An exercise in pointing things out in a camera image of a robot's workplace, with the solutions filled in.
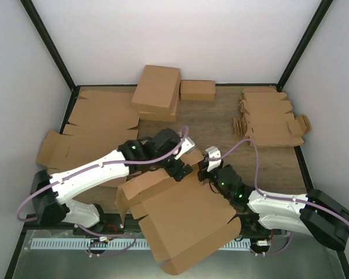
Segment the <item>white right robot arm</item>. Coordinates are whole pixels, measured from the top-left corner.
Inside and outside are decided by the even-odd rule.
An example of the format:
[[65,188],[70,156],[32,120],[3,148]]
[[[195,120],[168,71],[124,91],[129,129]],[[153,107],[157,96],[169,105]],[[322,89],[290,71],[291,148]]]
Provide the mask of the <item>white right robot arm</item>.
[[253,234],[285,230],[314,237],[335,251],[345,250],[349,239],[349,210],[321,190],[307,194],[271,193],[244,184],[234,168],[208,158],[198,164],[198,179],[208,180],[241,214],[242,227]]

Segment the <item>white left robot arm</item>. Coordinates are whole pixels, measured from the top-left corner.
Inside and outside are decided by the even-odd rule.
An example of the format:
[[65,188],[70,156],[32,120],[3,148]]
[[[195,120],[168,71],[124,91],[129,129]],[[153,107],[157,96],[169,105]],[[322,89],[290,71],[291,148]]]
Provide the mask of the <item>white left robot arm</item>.
[[31,188],[35,220],[41,226],[80,224],[100,235],[107,228],[102,208],[96,203],[75,201],[77,195],[110,180],[156,169],[164,169],[181,181],[193,170],[181,157],[194,148],[187,133],[166,128],[153,137],[128,140],[104,157],[75,169],[55,174],[41,170],[35,174]]

